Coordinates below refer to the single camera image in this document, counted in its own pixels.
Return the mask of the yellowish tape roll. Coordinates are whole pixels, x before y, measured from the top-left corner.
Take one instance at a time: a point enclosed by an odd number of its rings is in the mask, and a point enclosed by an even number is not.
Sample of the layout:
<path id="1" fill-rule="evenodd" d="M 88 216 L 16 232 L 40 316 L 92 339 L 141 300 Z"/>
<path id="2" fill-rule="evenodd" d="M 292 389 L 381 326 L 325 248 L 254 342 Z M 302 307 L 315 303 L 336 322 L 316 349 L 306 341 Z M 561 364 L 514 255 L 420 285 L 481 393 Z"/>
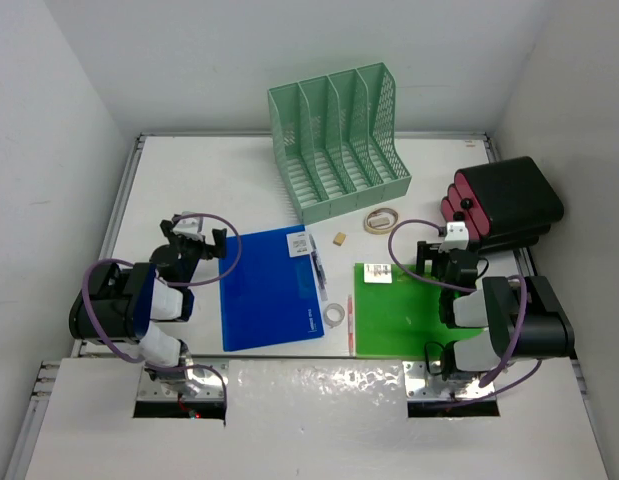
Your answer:
<path id="1" fill-rule="evenodd" d="M 392 208 L 378 208 L 369 212 L 363 220 L 364 230 L 374 235 L 385 235 L 392 232 L 399 222 L 399 214 Z"/>

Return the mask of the black pink drawer box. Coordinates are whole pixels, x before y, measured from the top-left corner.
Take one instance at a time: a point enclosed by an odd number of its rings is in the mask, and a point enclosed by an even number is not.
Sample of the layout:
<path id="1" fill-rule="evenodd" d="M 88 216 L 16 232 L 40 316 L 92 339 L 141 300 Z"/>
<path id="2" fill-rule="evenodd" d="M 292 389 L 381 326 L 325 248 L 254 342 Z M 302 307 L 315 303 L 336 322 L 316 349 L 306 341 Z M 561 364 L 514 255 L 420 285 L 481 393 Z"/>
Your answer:
<path id="1" fill-rule="evenodd" d="M 465 223 L 471 251 L 492 253 L 535 245 L 565 208 L 535 161 L 523 156 L 457 170 L 440 211 L 448 222 Z"/>

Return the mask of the small tan eraser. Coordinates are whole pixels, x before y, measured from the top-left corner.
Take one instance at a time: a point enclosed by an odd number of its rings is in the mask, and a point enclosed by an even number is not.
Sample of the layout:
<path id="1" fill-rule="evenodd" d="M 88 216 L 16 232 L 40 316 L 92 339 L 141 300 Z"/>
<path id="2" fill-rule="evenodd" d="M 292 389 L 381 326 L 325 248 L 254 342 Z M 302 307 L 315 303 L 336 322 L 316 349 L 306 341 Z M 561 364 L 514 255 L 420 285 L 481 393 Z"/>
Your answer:
<path id="1" fill-rule="evenodd" d="M 341 246 L 346 239 L 346 235 L 342 232 L 339 232 L 335 235 L 334 239 L 333 239 L 333 243 L 337 246 Z"/>

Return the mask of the red pen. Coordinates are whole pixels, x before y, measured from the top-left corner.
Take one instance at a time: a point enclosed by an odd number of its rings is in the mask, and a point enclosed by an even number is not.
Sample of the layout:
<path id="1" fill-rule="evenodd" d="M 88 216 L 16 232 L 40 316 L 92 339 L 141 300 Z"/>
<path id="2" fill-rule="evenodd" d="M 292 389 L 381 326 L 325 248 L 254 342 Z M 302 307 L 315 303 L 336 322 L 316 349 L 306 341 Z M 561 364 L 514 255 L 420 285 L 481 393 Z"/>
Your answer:
<path id="1" fill-rule="evenodd" d="M 355 356 L 355 332 L 354 332 L 354 308 L 353 295 L 349 294 L 347 298 L 347 334 L 348 334 L 348 353 L 349 356 Z"/>

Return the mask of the clear tape roll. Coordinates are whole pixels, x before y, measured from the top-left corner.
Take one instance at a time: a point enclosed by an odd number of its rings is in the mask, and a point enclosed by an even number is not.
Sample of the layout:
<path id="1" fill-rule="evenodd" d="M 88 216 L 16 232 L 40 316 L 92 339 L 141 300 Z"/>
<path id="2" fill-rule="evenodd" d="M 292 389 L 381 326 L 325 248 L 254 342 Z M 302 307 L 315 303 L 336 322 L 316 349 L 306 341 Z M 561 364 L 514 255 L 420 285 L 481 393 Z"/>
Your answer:
<path id="1" fill-rule="evenodd" d="M 323 311 L 323 321 L 329 328 L 336 328 L 346 317 L 344 307 L 338 303 L 328 304 Z"/>

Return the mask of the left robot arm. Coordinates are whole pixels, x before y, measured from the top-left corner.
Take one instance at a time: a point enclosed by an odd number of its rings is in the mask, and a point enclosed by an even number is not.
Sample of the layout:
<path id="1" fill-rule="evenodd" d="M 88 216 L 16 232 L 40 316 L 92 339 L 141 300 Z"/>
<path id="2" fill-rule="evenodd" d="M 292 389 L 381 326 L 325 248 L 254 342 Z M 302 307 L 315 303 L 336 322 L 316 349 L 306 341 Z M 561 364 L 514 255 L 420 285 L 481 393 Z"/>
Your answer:
<path id="1" fill-rule="evenodd" d="M 198 263 L 227 255 L 227 232 L 235 227 L 213 214 L 183 213 L 160 223 L 167 243 L 147 262 L 102 259 L 88 267 L 69 314 L 76 340 L 107 346 L 126 362 L 142 364 L 152 380 L 176 385 L 222 375 L 196 363 L 186 343 L 165 334 L 161 322 L 187 322 L 194 287 L 215 283 L 193 279 Z"/>

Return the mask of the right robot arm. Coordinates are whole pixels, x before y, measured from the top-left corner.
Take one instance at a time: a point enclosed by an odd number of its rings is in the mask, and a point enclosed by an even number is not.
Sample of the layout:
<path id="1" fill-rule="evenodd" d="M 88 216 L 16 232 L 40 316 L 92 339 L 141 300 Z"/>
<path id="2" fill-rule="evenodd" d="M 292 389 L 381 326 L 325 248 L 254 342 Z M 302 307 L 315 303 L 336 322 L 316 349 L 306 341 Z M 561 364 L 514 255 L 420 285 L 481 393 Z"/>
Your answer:
<path id="1" fill-rule="evenodd" d="M 575 355 L 575 331 L 544 276 L 488 276 L 479 269 L 486 259 L 461 249 L 420 241 L 415 273 L 429 271 L 441 286 L 440 322 L 450 330 L 478 329 L 463 340 L 428 341 L 424 351 L 439 351 L 432 376 L 460 381 L 486 375 L 492 382 L 508 365 L 526 359 Z"/>

